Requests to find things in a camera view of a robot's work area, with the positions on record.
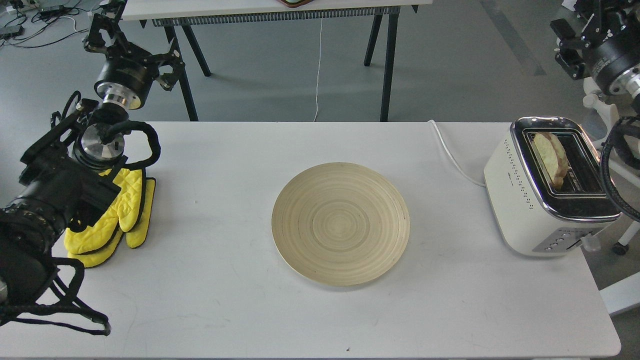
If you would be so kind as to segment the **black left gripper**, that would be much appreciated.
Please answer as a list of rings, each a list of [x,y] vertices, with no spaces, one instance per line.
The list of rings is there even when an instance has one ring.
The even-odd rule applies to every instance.
[[[127,0],[101,0],[100,14],[91,19],[83,48],[107,56],[94,91],[103,103],[137,110],[146,105],[153,84],[170,92],[185,72],[185,62],[175,41],[164,54],[151,54],[130,43],[119,27]]]

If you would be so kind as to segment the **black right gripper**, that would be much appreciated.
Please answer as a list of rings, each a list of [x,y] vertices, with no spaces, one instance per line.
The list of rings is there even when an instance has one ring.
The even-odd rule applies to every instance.
[[[608,96],[639,96],[639,0],[577,0],[574,11],[586,20],[576,34],[565,19],[550,27],[558,39],[555,61],[573,80],[594,80]]]

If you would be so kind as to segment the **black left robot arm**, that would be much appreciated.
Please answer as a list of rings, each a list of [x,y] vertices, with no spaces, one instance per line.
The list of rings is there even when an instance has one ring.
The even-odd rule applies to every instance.
[[[77,314],[101,329],[66,324],[90,335],[108,336],[108,317],[78,297],[82,262],[52,254],[64,231],[95,225],[114,205],[122,170],[144,170],[160,158],[157,132],[130,111],[146,104],[153,82],[171,91],[185,71],[172,39],[164,54],[128,41],[119,27],[125,0],[105,0],[93,14],[83,40],[86,51],[105,55],[94,85],[98,100],[74,92],[50,130],[23,154],[23,192],[1,210],[1,324],[47,325],[46,316]]]

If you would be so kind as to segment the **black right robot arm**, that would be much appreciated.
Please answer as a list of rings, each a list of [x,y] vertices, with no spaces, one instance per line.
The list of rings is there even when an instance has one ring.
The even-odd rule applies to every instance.
[[[606,96],[628,94],[639,111],[640,25],[637,0],[574,0],[573,10],[585,20],[576,31],[564,19],[551,21],[558,39],[555,61],[573,80],[591,78]],[[615,207],[633,221],[639,212],[617,191],[610,176],[610,153],[615,151],[626,166],[639,169],[628,138],[639,137],[639,116],[615,121],[602,143],[599,177]]]

